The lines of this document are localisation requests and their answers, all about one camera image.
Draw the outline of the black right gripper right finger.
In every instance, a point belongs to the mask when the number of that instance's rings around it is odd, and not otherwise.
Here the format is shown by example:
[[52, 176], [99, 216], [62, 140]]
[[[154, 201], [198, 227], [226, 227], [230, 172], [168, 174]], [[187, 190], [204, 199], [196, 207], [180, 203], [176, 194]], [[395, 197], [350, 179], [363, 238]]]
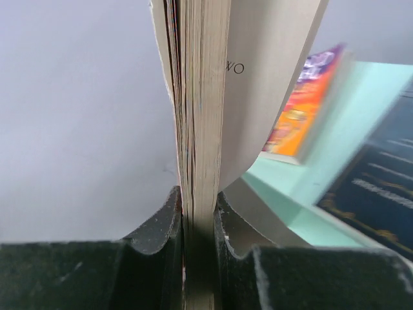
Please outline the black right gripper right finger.
[[412, 271], [392, 251], [278, 247], [217, 197], [223, 309], [411, 309]]

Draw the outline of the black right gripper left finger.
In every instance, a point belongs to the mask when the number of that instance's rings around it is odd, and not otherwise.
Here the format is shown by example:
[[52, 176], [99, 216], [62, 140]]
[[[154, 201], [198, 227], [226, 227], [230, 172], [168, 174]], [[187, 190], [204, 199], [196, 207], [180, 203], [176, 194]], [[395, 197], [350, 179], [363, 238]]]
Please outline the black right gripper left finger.
[[182, 309], [181, 194], [116, 241], [4, 243], [2, 309]]

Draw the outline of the dark blue paperback book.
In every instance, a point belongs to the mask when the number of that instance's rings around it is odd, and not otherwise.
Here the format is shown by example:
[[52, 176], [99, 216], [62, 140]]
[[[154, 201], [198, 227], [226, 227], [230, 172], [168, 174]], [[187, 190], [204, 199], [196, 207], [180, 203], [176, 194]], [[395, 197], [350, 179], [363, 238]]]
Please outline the dark blue paperback book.
[[317, 206], [412, 259], [412, 91], [398, 97]]

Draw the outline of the Roald Dahl Charlie book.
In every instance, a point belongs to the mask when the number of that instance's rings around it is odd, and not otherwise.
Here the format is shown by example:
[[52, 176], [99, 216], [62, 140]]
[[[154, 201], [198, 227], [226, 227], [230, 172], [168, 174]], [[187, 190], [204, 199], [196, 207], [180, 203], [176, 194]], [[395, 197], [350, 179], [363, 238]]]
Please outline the Roald Dahl Charlie book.
[[351, 68], [352, 52], [345, 43], [308, 56], [260, 156], [303, 164]]

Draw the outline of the dark brown Edward Tulane book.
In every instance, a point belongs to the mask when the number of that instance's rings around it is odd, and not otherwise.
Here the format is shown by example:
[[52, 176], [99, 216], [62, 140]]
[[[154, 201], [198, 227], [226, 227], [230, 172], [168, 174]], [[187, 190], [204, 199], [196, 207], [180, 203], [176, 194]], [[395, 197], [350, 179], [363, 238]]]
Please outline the dark brown Edward Tulane book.
[[151, 1], [174, 115], [185, 309], [218, 309], [215, 215], [291, 95], [326, 1]]

